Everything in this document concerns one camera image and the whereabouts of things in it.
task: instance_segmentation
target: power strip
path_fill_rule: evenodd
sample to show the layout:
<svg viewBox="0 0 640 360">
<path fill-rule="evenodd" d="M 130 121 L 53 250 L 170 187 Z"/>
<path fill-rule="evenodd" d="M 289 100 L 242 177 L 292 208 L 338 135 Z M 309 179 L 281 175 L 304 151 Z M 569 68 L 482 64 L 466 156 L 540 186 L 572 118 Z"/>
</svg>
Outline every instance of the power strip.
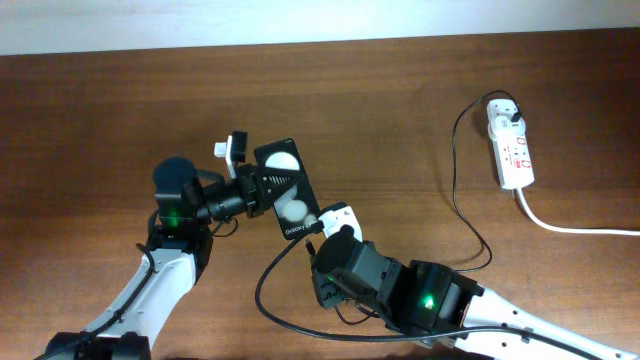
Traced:
<svg viewBox="0 0 640 360">
<path fill-rule="evenodd" d="M 526 125 L 522 117 L 512 121 L 516 112 L 516 104 L 511 100 L 491 100 L 487 105 L 489 137 L 493 142 L 500 186 L 506 190 L 523 188 L 534 180 Z"/>
</svg>

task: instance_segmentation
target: white background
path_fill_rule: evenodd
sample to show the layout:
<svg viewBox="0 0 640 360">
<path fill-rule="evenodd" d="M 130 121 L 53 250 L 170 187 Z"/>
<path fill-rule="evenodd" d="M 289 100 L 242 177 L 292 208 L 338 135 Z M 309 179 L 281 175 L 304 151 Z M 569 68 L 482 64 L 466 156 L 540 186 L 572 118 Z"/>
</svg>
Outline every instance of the white background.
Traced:
<svg viewBox="0 0 640 360">
<path fill-rule="evenodd" d="M 640 0 L 0 0 L 0 54 L 640 25 Z"/>
</svg>

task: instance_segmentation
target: wooden table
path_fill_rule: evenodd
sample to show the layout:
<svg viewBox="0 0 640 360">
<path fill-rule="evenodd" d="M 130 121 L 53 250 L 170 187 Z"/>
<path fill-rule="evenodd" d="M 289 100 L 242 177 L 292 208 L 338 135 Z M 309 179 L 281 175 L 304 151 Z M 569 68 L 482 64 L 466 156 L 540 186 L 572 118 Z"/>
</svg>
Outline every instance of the wooden table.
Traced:
<svg viewBox="0 0 640 360">
<path fill-rule="evenodd" d="M 170 156 L 224 172 L 213 143 L 293 137 L 321 206 L 354 207 L 385 255 L 470 266 L 480 245 L 452 210 L 451 129 L 479 95 L 521 102 L 536 181 L 530 206 L 575 227 L 640 224 L 640 33 L 603 30 L 0 58 L 0 354 L 30 358 L 78 331 L 139 265 Z M 542 318 L 640 352 L 640 240 L 534 225 L 501 191 L 484 104 L 458 132 L 459 203 L 495 260 L 472 274 Z M 410 344 L 316 340 L 271 323 L 253 292 L 285 246 L 273 214 L 214 243 L 155 359 L 419 356 Z M 348 328 L 316 303 L 302 246 L 265 305 L 298 324 Z M 352 309 L 346 316 L 356 318 Z"/>
</svg>

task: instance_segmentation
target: surge protector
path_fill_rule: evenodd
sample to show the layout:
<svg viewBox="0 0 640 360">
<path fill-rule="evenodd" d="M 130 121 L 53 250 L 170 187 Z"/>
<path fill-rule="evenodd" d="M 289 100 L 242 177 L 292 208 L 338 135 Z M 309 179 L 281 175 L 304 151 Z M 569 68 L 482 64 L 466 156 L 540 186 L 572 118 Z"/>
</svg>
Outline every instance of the surge protector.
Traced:
<svg viewBox="0 0 640 360">
<path fill-rule="evenodd" d="M 516 112 L 516 104 L 507 99 L 492 100 L 487 105 L 500 186 L 507 190 L 523 188 L 534 180 L 524 119 L 511 121 Z"/>
</svg>

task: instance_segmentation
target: white power cord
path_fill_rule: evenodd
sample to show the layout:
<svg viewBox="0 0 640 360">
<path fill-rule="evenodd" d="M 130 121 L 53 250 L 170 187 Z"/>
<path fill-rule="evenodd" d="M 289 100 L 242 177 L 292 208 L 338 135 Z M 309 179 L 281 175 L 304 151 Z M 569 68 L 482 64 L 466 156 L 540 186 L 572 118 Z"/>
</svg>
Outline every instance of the white power cord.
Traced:
<svg viewBox="0 0 640 360">
<path fill-rule="evenodd" d="M 572 228 L 561 228 L 553 225 L 549 225 L 547 223 L 542 222 L 542 220 L 538 219 L 527 204 L 527 201 L 524 199 L 524 193 L 522 192 L 522 188 L 517 188 L 514 190 L 517 194 L 518 201 L 522 206 L 522 209 L 529 219 L 534 223 L 538 224 L 538 226 L 543 227 L 547 230 L 568 233 L 568 234 L 607 234 L 607 235 L 624 235 L 624 236 L 640 236 L 640 231 L 631 231 L 631 230 L 617 230 L 617 229 L 572 229 Z"/>
</svg>

